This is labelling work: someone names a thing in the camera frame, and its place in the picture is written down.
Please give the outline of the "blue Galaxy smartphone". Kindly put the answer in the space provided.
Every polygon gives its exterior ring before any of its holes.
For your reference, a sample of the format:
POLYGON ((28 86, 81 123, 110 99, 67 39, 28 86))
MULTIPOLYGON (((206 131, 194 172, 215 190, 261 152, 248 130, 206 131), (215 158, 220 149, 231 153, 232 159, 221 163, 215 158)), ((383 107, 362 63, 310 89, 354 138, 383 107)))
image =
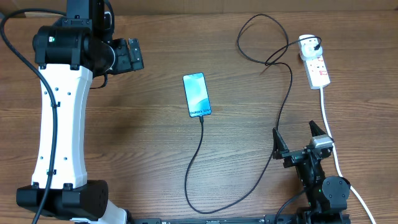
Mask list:
POLYGON ((184 75, 183 86, 191 118, 212 113, 204 73, 184 75))

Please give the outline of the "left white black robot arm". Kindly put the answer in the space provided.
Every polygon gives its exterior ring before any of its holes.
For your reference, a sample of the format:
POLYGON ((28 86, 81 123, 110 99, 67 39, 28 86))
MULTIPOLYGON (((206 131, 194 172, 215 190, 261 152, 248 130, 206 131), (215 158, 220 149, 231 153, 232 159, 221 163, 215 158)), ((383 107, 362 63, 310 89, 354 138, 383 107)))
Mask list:
POLYGON ((16 192, 18 206, 35 216, 75 223, 132 223, 109 199, 104 180, 85 167, 86 102, 96 77, 144 67, 137 39, 114 39, 109 1, 68 1, 67 10, 32 40, 42 93, 40 144, 31 182, 16 192))

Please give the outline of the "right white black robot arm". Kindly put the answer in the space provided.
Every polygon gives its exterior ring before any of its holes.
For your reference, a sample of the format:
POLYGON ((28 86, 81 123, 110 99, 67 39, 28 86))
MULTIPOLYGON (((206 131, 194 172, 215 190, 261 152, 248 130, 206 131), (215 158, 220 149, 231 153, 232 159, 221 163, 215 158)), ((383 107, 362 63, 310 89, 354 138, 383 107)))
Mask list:
POLYGON ((350 182, 344 177, 326 176, 321 161, 331 156, 333 138, 329 137, 314 121, 309 122, 312 138, 301 150, 290 151, 280 132, 274 128, 274 159, 282 159, 285 168, 295 167, 303 190, 286 201, 275 214, 272 223, 350 223, 347 209, 350 182), (283 210, 306 195, 307 207, 300 207, 295 214, 282 215, 283 210))

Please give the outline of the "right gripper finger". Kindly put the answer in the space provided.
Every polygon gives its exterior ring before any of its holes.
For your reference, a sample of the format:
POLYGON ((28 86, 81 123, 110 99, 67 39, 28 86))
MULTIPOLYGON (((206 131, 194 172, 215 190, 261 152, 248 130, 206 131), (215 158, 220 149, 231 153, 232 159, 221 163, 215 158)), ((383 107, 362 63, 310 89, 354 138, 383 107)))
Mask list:
POLYGON ((273 148, 273 158, 274 159, 283 159, 283 154, 289 152, 289 148, 284 142, 282 136, 278 132, 277 128, 272 129, 273 139, 274 139, 274 148, 273 148))
POLYGON ((315 136, 322 136, 322 135, 325 135, 325 134, 326 134, 326 132, 324 132, 324 130, 322 130, 322 129, 316 124, 316 122, 314 122, 314 120, 311 120, 311 121, 309 122, 309 126, 310 126, 310 130, 311 130, 312 137, 315 137, 315 136))

